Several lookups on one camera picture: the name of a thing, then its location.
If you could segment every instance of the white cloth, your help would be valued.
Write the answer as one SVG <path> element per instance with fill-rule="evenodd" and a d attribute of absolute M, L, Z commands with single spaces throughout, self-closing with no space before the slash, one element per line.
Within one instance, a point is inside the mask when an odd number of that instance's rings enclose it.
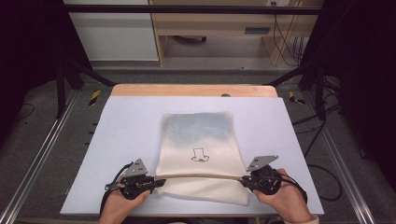
<path fill-rule="evenodd" d="M 188 200 L 248 204 L 248 190 L 224 176 L 246 175 L 230 113 L 163 115 L 157 176 L 167 178 L 158 192 Z"/>

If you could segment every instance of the black cable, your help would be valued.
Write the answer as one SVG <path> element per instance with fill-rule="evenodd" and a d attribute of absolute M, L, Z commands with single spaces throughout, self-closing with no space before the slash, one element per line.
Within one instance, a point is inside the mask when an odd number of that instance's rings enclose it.
<path fill-rule="evenodd" d="M 331 107 L 327 108 L 327 109 L 325 110 L 326 115 L 331 114 L 331 113 L 332 113 L 337 107 L 339 107 L 339 106 L 340 106 L 340 104 L 336 104 L 336 105 L 332 105 Z M 314 118 L 317 117 L 317 116 L 318 116 L 318 114 L 315 114 L 315 115 L 309 116 L 309 117 L 307 117 L 307 118 L 298 119 L 298 120 L 294 121 L 291 125 L 294 126 L 294 125 L 302 124 L 302 123 L 307 122 L 307 121 L 309 121 L 309 120 L 311 120 L 311 119 L 314 119 Z"/>
<path fill-rule="evenodd" d="M 318 128 L 320 128 L 320 126 L 318 126 L 318 127 L 316 127 L 316 128 L 312 128 L 311 130 L 308 130 L 308 131 L 300 131 L 300 132 L 297 132 L 297 134 L 298 134 L 298 133 L 312 133 L 314 130 L 316 130 L 316 129 L 318 129 Z"/>
<path fill-rule="evenodd" d="M 320 125 L 320 128 L 319 128 L 318 132 L 315 134 L 314 139 L 312 139 L 311 143 L 309 144 L 308 149 L 307 149 L 306 152 L 304 153 L 304 158 L 306 158 L 306 156 L 308 155 L 308 152 L 311 150 L 312 146 L 314 145 L 315 141 L 317 140 L 317 138 L 318 138 L 318 136 L 319 136 L 321 130 L 322 130 L 323 127 L 324 127 L 325 122 L 326 122 L 326 119 L 323 120 L 323 123 Z"/>
<path fill-rule="evenodd" d="M 332 178 L 334 178 L 335 181 L 337 182 L 337 185 L 338 185 L 338 188 L 339 188 L 337 196 L 334 197 L 334 198 L 325 198 L 325 197 L 321 196 L 320 193 L 318 193 L 318 196 L 319 196 L 320 199 L 323 199 L 323 200 L 329 201 L 329 202 L 335 202 L 335 201 L 339 200 L 343 196 L 343 187 L 341 185 L 341 182 L 338 180 L 337 176 L 335 176 L 331 171 L 329 171 L 328 169 L 326 169 L 326 168 L 324 168 L 322 166 L 318 166 L 318 165 L 314 165 L 314 164 L 307 164 L 307 166 L 308 167 L 315 167 L 315 168 L 317 168 L 319 170 L 322 170 L 322 171 L 326 172 L 327 174 L 331 175 Z"/>
<path fill-rule="evenodd" d="M 131 161 L 131 163 L 124 165 L 124 166 L 119 170 L 119 172 L 117 173 L 116 177 L 114 177 L 113 181 L 112 181 L 111 183 L 109 183 L 109 184 L 106 184 L 105 190 L 106 190 L 106 191 L 111 190 L 111 187 L 117 182 L 117 180 L 119 179 L 119 177 L 120 177 L 120 175 L 122 174 L 122 172 L 123 172 L 124 170 L 128 169 L 132 164 L 134 164 L 134 163 Z"/>
<path fill-rule="evenodd" d="M 277 28 L 277 29 L 278 29 L 278 31 L 279 31 L 279 33 L 280 33 L 280 35 L 282 36 L 282 39 L 283 39 L 283 41 L 284 41 L 284 42 L 285 42 L 285 44 L 286 44 L 286 48 L 288 49 L 288 51 L 289 51 L 289 54 L 291 55 L 291 52 L 290 52 L 290 49 L 289 49 L 288 43 L 286 42 L 286 39 L 285 39 L 285 38 L 283 37 L 283 35 L 282 35 L 282 31 L 279 29 L 279 26 L 277 25 L 276 14 L 274 15 L 274 17 L 275 17 L 275 22 L 274 22 L 273 39 L 274 39 L 275 46 L 276 46 L 277 50 L 279 51 L 279 53 L 280 53 L 280 56 L 282 57 L 282 59 L 283 59 L 283 62 L 285 62 L 285 64 L 287 64 L 287 65 L 291 65 L 291 66 L 297 66 L 297 65 L 299 65 L 299 64 L 292 64 L 292 63 L 287 63 L 287 62 L 286 62 L 286 59 L 285 59 L 285 57 L 283 56 L 283 53 L 282 53 L 282 51 L 280 50 L 279 46 L 278 46 L 278 45 L 277 45 L 277 43 L 276 43 L 276 39 L 275 39 L 275 31 L 276 31 L 276 28 Z"/>
<path fill-rule="evenodd" d="M 297 52 L 297 42 L 299 38 L 300 38 L 300 44 L 299 44 L 300 46 Z M 298 64 L 301 64 L 301 60 L 303 57 L 303 48 L 304 48 L 304 37 L 295 36 L 293 41 L 293 48 L 292 48 L 293 54 L 291 55 L 291 57 L 293 57 Z"/>
<path fill-rule="evenodd" d="M 327 98 L 329 98 L 330 96 L 336 95 L 335 92 L 330 92 L 329 94 L 325 95 L 325 97 L 323 97 L 323 101 L 326 101 Z"/>
<path fill-rule="evenodd" d="M 288 184 L 293 185 L 295 188 L 297 188 L 302 193 L 305 203 L 308 203 L 308 196 L 306 194 L 306 191 L 303 188 L 301 188 L 301 186 L 297 183 L 297 181 L 295 179 L 291 178 L 288 175 L 283 175 L 283 176 L 285 176 L 285 177 L 287 177 L 289 179 L 285 179 L 285 178 L 282 178 L 282 177 L 278 178 L 278 177 L 273 177 L 273 176 L 260 176 L 260 178 L 261 179 L 283 181 L 283 182 L 286 182 Z"/>
<path fill-rule="evenodd" d="M 33 112 L 35 111 L 34 105 L 31 105 L 31 104 L 24 104 L 24 105 L 29 105 L 30 107 L 32 107 L 32 110 L 26 116 L 23 116 L 21 118 L 16 118 L 15 120 L 26 119 L 27 117 L 31 116 L 33 114 Z"/>

